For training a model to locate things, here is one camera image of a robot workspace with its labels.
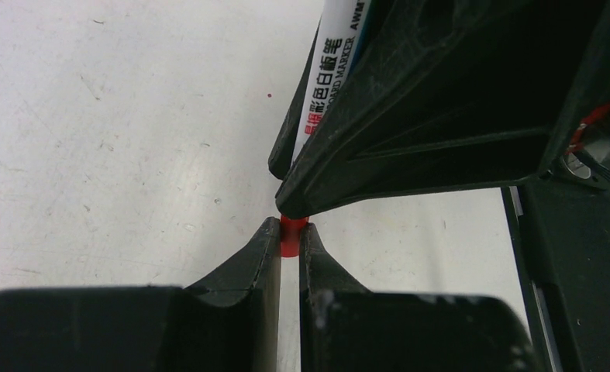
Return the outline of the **red white marker pen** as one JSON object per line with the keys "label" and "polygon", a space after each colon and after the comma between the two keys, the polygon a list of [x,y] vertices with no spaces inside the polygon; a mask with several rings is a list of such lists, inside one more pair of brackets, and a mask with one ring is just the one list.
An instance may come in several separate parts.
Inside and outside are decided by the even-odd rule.
{"label": "red white marker pen", "polygon": [[325,1],[298,116],[291,162],[322,123],[350,75],[366,33],[371,0]]}

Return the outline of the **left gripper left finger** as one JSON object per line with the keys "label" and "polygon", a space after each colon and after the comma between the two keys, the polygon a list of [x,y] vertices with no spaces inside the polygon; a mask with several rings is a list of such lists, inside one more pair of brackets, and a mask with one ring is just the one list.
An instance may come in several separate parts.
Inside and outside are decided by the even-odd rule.
{"label": "left gripper left finger", "polygon": [[0,291],[0,371],[274,371],[280,223],[187,287]]}

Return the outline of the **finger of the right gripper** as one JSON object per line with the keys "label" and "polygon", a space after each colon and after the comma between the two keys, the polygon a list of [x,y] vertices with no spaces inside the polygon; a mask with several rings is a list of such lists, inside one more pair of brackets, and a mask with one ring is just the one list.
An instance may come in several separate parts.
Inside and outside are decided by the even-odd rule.
{"label": "finger of the right gripper", "polygon": [[300,81],[298,82],[291,104],[288,107],[284,121],[282,122],[277,138],[274,141],[270,156],[268,157],[268,169],[278,180],[284,179],[291,166],[298,125],[304,105],[305,90],[307,88],[308,76],[312,66],[312,58],[315,44],[318,39],[318,33],[319,30],[317,29]]}
{"label": "finger of the right gripper", "polygon": [[610,1],[396,1],[276,195],[300,219],[542,173]]}

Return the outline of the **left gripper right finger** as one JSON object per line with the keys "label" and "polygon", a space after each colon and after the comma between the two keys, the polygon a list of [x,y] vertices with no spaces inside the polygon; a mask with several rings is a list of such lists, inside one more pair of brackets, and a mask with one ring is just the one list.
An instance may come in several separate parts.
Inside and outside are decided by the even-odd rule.
{"label": "left gripper right finger", "polygon": [[300,235],[304,371],[538,371],[517,315],[492,297],[380,293],[325,249],[313,224]]}

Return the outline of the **red marker cap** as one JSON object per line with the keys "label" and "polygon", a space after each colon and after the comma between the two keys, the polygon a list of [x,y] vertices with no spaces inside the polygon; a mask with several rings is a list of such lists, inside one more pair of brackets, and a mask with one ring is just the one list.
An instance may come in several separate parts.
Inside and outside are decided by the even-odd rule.
{"label": "red marker cap", "polygon": [[302,230],[308,224],[309,217],[290,219],[285,215],[280,217],[280,243],[283,258],[297,257],[300,252]]}

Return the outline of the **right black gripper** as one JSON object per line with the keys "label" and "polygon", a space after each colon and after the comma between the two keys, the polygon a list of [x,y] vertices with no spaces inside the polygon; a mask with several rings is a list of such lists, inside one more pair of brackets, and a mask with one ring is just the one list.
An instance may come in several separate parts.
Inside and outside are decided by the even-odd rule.
{"label": "right black gripper", "polygon": [[545,42],[549,87],[559,99],[555,156],[540,179],[542,200],[610,199],[610,1],[555,1]]}

